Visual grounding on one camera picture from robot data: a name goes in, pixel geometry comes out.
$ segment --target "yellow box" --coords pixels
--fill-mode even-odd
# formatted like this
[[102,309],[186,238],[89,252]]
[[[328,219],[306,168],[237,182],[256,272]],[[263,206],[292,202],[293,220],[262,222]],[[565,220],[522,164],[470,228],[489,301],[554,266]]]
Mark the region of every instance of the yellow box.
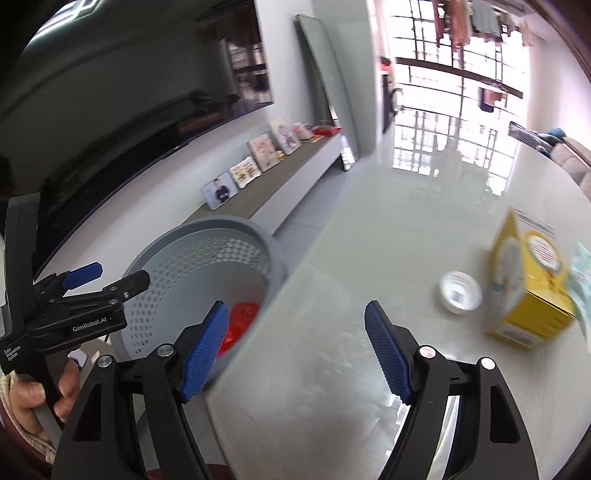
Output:
[[491,252],[487,333],[527,349],[558,335],[574,316],[568,273],[554,230],[511,210]]

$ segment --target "blue gripper pad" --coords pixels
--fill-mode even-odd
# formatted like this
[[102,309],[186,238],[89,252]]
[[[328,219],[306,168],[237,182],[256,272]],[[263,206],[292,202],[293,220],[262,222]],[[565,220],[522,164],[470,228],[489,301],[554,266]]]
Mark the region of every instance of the blue gripper pad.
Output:
[[392,326],[377,301],[365,307],[365,331],[374,347],[390,391],[410,405],[413,399],[409,359],[398,346],[388,326]]
[[204,320],[207,324],[184,364],[183,385],[179,393],[185,403],[203,390],[230,324],[230,311],[221,302],[217,309],[207,316]]
[[66,275],[66,278],[61,282],[61,286],[66,290],[74,290],[87,284],[103,274],[103,267],[100,263],[94,262],[78,270],[71,271]]

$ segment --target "human hand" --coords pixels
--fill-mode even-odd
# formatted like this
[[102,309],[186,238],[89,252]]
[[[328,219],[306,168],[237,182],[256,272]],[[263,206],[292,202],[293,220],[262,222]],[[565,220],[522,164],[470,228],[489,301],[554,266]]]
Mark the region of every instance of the human hand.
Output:
[[[58,388],[63,396],[56,402],[53,410],[62,421],[66,421],[80,393],[80,371],[73,360],[66,363]],[[11,385],[9,397],[12,413],[20,426],[28,433],[49,442],[49,435],[43,430],[32,410],[45,403],[43,386],[37,382],[18,380]]]

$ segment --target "tiled floor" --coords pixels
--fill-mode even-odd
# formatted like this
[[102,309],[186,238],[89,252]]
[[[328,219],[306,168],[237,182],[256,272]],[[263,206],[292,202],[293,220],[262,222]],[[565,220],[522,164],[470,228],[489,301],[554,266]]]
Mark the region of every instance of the tiled floor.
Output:
[[318,238],[343,189],[361,167],[357,164],[345,172],[338,164],[332,165],[275,232],[290,274]]

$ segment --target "sleeve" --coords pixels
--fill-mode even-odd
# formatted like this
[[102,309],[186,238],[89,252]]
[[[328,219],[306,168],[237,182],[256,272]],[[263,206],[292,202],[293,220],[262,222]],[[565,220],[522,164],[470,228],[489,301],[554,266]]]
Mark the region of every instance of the sleeve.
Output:
[[6,377],[0,378],[0,419],[2,420],[2,427],[7,436],[30,456],[53,464],[56,458],[56,450],[53,448],[53,445],[26,432],[18,424],[12,412],[9,392],[14,381],[16,381],[14,372]]

